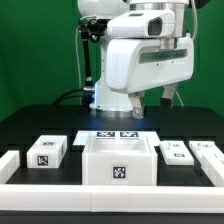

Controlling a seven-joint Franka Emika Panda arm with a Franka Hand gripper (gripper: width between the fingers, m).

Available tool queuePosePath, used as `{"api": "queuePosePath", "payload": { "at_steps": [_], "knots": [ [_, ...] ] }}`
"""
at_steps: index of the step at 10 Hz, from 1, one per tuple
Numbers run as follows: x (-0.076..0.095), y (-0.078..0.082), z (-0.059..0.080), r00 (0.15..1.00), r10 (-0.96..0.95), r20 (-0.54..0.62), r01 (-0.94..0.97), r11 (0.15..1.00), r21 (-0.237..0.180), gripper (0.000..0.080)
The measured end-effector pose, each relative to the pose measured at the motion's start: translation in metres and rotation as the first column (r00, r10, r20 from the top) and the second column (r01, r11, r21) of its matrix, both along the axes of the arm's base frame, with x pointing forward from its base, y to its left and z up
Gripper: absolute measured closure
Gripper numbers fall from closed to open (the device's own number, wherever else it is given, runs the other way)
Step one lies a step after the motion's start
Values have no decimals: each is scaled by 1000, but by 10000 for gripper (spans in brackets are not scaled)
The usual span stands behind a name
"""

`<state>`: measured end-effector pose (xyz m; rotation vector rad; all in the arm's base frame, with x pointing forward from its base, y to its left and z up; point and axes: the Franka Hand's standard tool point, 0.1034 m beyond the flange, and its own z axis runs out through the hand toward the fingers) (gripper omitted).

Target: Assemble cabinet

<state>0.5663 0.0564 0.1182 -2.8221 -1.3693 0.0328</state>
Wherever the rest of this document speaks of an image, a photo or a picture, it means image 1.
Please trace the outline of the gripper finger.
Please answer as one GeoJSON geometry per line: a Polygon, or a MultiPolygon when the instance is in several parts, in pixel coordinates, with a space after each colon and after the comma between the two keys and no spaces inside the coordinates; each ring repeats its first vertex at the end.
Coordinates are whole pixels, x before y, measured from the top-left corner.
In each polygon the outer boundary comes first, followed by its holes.
{"type": "Polygon", "coordinates": [[[142,119],[144,117],[143,96],[144,94],[142,92],[134,92],[128,95],[133,107],[132,116],[135,119],[142,119]]]}
{"type": "Polygon", "coordinates": [[[164,86],[163,95],[160,98],[160,106],[163,109],[170,109],[173,104],[173,98],[177,90],[177,84],[172,83],[164,86]]]}

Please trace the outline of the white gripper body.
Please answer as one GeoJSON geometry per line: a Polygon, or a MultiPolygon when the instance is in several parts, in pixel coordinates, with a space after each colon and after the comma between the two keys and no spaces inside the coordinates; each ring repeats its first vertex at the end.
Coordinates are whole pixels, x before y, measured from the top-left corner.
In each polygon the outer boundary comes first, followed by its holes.
{"type": "Polygon", "coordinates": [[[113,39],[107,49],[108,87],[129,94],[190,79],[194,67],[192,39],[179,38],[175,49],[159,46],[159,39],[113,39]]]}

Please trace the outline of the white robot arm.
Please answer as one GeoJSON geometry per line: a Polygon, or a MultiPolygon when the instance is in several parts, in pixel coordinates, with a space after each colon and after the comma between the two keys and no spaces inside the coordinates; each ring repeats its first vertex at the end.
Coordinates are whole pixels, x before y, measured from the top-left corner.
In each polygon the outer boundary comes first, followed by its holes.
{"type": "Polygon", "coordinates": [[[86,23],[83,46],[101,45],[101,77],[92,82],[91,111],[106,117],[144,117],[144,92],[162,86],[171,103],[177,84],[192,77],[194,40],[187,11],[195,0],[78,0],[86,23]]]}

